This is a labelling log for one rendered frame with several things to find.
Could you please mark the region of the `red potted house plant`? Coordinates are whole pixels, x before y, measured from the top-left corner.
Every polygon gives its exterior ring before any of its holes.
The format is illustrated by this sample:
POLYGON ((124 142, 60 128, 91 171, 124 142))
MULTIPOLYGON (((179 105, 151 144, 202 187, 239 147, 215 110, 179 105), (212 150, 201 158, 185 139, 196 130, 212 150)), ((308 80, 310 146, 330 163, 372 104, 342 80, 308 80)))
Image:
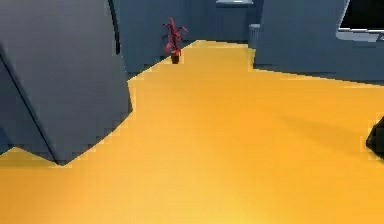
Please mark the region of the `red potted house plant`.
POLYGON ((177 26, 175 20, 169 17, 168 23, 163 23, 167 28, 167 33, 163 36, 167 42, 164 47, 164 52, 170 54, 173 64, 178 64, 181 57, 180 42, 184 42, 183 35, 188 33, 189 30, 185 26, 177 26))

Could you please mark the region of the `grey ribbed bin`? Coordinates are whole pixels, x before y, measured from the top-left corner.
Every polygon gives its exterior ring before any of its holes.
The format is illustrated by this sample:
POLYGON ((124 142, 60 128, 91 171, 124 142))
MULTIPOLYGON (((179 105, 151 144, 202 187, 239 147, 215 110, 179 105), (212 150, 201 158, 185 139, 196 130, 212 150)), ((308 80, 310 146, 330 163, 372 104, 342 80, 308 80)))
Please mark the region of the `grey ribbed bin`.
POLYGON ((260 30, 259 24, 250 24, 249 25, 248 47, 251 49, 255 49, 257 46, 259 30, 260 30))

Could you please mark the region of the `pale window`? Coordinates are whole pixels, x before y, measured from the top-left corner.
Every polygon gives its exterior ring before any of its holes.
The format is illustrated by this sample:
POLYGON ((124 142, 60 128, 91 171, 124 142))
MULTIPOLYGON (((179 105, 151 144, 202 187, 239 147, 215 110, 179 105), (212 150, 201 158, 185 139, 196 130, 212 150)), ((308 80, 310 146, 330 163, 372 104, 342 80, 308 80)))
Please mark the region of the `pale window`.
POLYGON ((216 0, 219 7, 249 7, 254 5, 254 0, 216 0))

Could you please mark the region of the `grey fridge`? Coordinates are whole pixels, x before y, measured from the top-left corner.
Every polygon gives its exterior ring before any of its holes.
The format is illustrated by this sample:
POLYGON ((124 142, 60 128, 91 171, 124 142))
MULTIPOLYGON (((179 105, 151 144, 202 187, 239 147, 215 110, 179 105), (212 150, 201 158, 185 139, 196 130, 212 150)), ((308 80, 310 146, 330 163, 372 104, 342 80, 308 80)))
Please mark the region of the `grey fridge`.
POLYGON ((114 0, 0 0, 0 155, 65 165, 132 104, 114 0))

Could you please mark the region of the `black object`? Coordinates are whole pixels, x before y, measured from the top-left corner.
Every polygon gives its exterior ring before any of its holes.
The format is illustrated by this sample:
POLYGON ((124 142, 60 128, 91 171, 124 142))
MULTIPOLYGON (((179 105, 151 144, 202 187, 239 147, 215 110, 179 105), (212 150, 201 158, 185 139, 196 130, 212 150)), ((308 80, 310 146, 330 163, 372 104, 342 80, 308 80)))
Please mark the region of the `black object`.
POLYGON ((366 139, 366 147, 384 160, 384 116, 372 127, 366 139))

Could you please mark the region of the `dark window with white frame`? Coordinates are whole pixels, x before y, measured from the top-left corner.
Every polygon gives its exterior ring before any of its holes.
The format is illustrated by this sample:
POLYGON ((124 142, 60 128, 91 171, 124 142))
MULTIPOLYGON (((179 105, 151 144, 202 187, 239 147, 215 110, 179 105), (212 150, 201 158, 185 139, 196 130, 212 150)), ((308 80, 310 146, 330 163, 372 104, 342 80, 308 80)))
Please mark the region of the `dark window with white frame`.
POLYGON ((346 0, 336 38, 384 42, 384 0, 346 0))

